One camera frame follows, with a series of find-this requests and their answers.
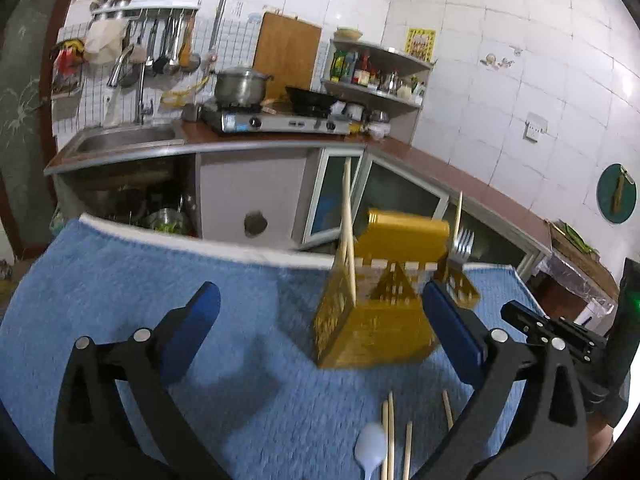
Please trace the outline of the wooden chopstick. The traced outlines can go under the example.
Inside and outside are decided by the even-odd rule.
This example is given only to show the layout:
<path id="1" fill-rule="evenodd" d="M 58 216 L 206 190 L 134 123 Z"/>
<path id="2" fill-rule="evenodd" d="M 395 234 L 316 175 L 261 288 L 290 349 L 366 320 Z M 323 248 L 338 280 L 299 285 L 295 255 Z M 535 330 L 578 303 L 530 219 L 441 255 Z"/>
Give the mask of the wooden chopstick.
<path id="1" fill-rule="evenodd" d="M 395 399 L 393 391 L 387 397 L 387 479 L 395 479 Z"/>
<path id="2" fill-rule="evenodd" d="M 461 214 L 463 204 L 463 193 L 459 192 L 457 201 L 456 216 L 454 217 L 454 230 L 452 231 L 451 251 L 455 252 L 457 249 L 458 236 L 460 231 Z"/>
<path id="3" fill-rule="evenodd" d="M 405 429 L 404 458 L 402 459 L 402 480 L 410 479 L 413 423 L 409 420 Z"/>
<path id="4" fill-rule="evenodd" d="M 353 304 L 357 302 L 357 284 L 355 271 L 355 247 L 354 236 L 352 235 L 352 159 L 345 158 L 343 171 L 343 201 L 342 201 L 342 227 L 341 245 L 344 254 L 344 267 L 350 300 Z"/>
<path id="5" fill-rule="evenodd" d="M 388 422 L 390 421 L 390 404 L 388 400 L 384 400 L 382 404 L 382 426 L 383 426 L 383 434 L 384 434 L 384 445 L 383 445 L 383 461 L 380 470 L 380 479 L 387 480 L 388 479 L 388 465 L 387 465 L 387 454 L 388 454 Z"/>
<path id="6" fill-rule="evenodd" d="M 442 406 L 444 407 L 448 430 L 454 426 L 454 414 L 452 414 L 449 394 L 447 390 L 442 390 Z"/>

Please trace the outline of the light blue plastic spoon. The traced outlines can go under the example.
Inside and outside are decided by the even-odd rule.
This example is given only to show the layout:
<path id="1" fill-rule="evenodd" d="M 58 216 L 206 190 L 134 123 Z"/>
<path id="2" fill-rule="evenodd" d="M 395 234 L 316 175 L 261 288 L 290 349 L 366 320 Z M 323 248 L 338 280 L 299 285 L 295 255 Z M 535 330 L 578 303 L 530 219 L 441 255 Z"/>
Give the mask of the light blue plastic spoon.
<path id="1" fill-rule="evenodd" d="M 382 465 L 384 434 L 379 422 L 368 422 L 364 426 L 354 447 L 354 456 L 362 470 L 363 480 L 370 480 L 372 474 Z"/>

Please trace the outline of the green handled metal fork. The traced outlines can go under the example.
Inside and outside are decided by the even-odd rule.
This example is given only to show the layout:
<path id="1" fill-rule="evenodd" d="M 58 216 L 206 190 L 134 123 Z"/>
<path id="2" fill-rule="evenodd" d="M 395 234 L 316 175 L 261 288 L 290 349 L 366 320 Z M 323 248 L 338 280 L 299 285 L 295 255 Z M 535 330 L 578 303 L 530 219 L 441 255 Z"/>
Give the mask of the green handled metal fork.
<path id="1" fill-rule="evenodd" d="M 469 229 L 461 229 L 454 240 L 449 253 L 449 259 L 455 264 L 463 266 L 471 258 L 475 234 Z"/>

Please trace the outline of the kitchen counter with cabinets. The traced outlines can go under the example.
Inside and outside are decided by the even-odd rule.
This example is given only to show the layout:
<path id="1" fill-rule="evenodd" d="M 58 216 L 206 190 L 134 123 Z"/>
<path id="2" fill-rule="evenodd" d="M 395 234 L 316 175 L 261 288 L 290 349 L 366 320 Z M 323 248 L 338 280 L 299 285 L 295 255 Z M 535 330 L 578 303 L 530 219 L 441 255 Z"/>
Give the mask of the kitchen counter with cabinets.
<path id="1" fill-rule="evenodd" d="M 485 182 L 395 139 L 223 136 L 200 122 L 170 122 L 181 145 L 79 154 L 76 133 L 47 164 L 67 218 L 117 214 L 124 188 L 170 193 L 185 206 L 204 240 L 328 252 L 340 232 L 342 167 L 352 159 L 352 214 L 362 230 L 372 209 L 454 221 L 463 193 L 461 225 L 475 234 L 476 262 L 513 266 L 528 278 L 552 251 L 548 226 Z"/>

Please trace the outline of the blue knitted table cloth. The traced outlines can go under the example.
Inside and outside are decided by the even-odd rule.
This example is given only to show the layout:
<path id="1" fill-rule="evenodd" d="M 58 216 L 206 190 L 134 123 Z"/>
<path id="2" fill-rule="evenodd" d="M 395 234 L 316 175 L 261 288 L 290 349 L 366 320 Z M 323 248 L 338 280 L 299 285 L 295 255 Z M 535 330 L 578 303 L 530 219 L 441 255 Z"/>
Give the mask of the blue knitted table cloth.
<path id="1" fill-rule="evenodd" d="M 139 330 L 182 417 L 235 479 L 358 479 L 361 429 L 394 402 L 419 468 L 472 396 L 446 353 L 324 370 L 312 322 L 329 266 L 70 222 L 18 284 L 1 323 L 1 404 L 53 462 L 70 355 Z"/>

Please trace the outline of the yellow perforated utensil holder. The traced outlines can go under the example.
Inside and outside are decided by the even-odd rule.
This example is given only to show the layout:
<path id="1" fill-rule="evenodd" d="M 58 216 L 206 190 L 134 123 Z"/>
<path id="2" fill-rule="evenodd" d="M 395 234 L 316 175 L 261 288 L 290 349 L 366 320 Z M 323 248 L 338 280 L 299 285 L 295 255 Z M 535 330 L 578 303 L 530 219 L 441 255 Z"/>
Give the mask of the yellow perforated utensil holder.
<path id="1" fill-rule="evenodd" d="M 454 304 L 472 309 L 480 292 L 447 262 L 450 225 L 415 214 L 373 209 L 355 236 L 357 302 L 346 281 L 341 237 L 312 331 L 320 368 L 368 368 L 421 362 L 436 347 L 421 290 L 434 276 Z"/>

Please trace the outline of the steel gas stove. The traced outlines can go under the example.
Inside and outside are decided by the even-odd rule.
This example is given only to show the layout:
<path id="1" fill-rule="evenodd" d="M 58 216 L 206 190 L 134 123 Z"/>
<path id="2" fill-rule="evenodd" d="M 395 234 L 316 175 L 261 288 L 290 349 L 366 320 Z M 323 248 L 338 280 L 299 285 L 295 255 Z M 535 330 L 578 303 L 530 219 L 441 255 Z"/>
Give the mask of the steel gas stove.
<path id="1" fill-rule="evenodd" d="M 296 116 L 290 114 L 252 113 L 247 110 L 214 110 L 202 106 L 201 121 L 224 134 L 244 133 L 294 133 L 328 134 L 329 136 L 348 136 L 350 122 L 332 118 Z"/>

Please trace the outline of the corner steel shelf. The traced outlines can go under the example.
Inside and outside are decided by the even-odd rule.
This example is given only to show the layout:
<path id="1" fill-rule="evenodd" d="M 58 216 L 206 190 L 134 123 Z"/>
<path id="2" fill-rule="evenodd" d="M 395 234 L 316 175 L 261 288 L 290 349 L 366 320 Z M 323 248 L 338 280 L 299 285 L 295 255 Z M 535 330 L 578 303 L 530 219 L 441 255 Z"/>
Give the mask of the corner steel shelf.
<path id="1" fill-rule="evenodd" d="M 395 119 L 422 110 L 433 68 L 433 63 L 395 48 L 331 39 L 320 84 L 342 102 Z"/>

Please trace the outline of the steel cooking pot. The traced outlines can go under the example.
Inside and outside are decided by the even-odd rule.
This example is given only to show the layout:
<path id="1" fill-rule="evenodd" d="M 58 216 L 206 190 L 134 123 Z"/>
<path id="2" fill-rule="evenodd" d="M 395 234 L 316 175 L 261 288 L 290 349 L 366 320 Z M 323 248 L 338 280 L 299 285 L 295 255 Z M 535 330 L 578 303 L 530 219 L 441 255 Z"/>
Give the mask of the steel cooking pot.
<path id="1" fill-rule="evenodd" d="M 235 66 L 216 72 L 214 99 L 219 107 L 258 106 L 266 96 L 271 75 L 253 67 Z"/>

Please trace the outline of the black wok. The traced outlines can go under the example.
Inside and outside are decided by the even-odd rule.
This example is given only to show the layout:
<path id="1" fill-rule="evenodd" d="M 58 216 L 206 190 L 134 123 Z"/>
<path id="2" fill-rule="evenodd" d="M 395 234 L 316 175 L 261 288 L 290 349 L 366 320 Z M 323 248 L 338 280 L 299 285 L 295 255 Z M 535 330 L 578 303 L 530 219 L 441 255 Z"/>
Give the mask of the black wok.
<path id="1" fill-rule="evenodd" d="M 296 87 L 286 87 L 285 90 L 292 111 L 298 116 L 328 118 L 332 106 L 337 102 L 337 98 L 326 93 Z"/>

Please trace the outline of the steel hanging utensil rack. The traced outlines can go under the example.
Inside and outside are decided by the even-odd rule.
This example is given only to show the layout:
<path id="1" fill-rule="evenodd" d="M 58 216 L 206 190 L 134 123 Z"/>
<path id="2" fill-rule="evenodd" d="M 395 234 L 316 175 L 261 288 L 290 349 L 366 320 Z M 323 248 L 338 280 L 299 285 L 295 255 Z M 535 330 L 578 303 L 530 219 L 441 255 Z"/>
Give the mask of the steel hanging utensil rack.
<path id="1" fill-rule="evenodd" d="M 138 12 L 143 10 L 195 10 L 201 7 L 202 0 L 131 0 L 119 1 L 113 4 L 107 3 L 105 6 L 93 9 L 91 14 Z"/>

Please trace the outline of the dark wooden glass door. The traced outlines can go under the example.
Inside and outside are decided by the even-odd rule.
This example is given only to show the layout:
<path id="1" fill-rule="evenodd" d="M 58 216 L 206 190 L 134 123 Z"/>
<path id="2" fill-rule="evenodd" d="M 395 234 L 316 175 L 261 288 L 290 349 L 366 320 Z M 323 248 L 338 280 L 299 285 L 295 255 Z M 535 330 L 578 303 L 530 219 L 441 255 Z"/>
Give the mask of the dark wooden glass door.
<path id="1" fill-rule="evenodd" d="M 1 258 L 40 255 L 56 203 L 50 51 L 70 0 L 1 0 Z"/>

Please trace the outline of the green round wall board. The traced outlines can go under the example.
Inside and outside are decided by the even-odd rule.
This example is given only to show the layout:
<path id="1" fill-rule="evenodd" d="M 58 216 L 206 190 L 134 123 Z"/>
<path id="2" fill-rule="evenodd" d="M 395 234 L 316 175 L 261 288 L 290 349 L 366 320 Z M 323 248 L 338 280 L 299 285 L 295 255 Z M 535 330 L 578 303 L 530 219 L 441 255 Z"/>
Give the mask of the green round wall board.
<path id="1" fill-rule="evenodd" d="M 621 164 L 607 166 L 597 185 L 597 203 L 603 217 L 613 224 L 626 222 L 634 213 L 638 183 Z"/>

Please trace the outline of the white wall socket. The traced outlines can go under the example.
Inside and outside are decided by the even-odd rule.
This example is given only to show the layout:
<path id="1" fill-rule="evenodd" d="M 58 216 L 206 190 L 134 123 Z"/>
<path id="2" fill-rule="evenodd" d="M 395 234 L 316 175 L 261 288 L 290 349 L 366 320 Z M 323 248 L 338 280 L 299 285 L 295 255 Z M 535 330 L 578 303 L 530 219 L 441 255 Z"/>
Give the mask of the white wall socket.
<path id="1" fill-rule="evenodd" d="M 525 121 L 524 138 L 537 143 L 541 136 L 548 131 L 548 120 L 535 113 L 528 113 Z"/>

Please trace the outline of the yellow wall poster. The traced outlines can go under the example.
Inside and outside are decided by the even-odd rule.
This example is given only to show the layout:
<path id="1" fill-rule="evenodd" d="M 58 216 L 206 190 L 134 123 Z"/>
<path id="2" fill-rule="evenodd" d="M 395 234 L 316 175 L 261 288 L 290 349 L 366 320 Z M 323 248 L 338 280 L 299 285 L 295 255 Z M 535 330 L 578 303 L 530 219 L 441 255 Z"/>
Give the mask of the yellow wall poster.
<path id="1" fill-rule="evenodd" d="M 405 52 L 423 62 L 432 62 L 435 49 L 434 29 L 409 28 L 405 42 Z"/>

